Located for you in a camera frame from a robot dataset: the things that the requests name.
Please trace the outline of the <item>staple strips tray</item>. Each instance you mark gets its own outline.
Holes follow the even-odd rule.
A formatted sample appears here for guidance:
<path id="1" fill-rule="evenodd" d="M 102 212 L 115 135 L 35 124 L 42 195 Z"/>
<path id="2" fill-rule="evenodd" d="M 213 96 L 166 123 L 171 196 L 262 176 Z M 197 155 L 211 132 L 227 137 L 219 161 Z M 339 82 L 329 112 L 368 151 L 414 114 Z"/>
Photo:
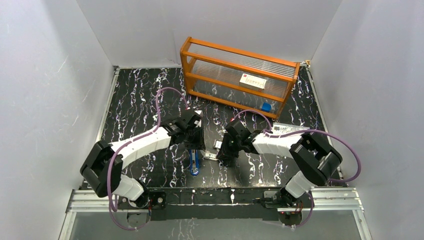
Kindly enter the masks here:
<path id="1" fill-rule="evenodd" d="M 215 140 L 214 143 L 213 143 L 213 148 L 217 149 L 217 150 L 221 149 L 222 143 L 223 142 L 221 140 Z"/>

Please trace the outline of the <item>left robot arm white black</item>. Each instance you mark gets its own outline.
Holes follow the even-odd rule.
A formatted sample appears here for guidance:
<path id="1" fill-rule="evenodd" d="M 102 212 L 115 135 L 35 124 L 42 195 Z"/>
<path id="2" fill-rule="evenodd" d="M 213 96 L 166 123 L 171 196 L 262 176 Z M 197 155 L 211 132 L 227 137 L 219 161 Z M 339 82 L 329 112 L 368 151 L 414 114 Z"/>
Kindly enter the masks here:
<path id="1" fill-rule="evenodd" d="M 94 144 L 80 174 L 100 198 L 109 193 L 127 198 L 137 208 L 149 203 L 149 191 L 140 181 L 122 174 L 132 162 L 158 150 L 184 144 L 188 150 L 204 150 L 201 110 L 185 109 L 159 127 L 121 141 Z"/>

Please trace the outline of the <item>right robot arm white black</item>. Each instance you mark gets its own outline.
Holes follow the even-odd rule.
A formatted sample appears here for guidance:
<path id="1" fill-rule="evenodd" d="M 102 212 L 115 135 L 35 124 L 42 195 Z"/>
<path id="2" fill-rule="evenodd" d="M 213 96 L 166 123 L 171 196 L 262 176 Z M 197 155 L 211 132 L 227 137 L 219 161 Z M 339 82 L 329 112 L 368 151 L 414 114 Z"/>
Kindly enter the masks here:
<path id="1" fill-rule="evenodd" d="M 225 131 L 216 155 L 218 160 L 228 163 L 244 151 L 290 157 L 295 161 L 299 171 L 280 190 L 282 202 L 288 207 L 295 207 L 302 195 L 314 187 L 324 186 L 343 161 L 327 138 L 312 129 L 278 136 L 264 129 L 250 131 L 240 121 L 232 120 Z"/>

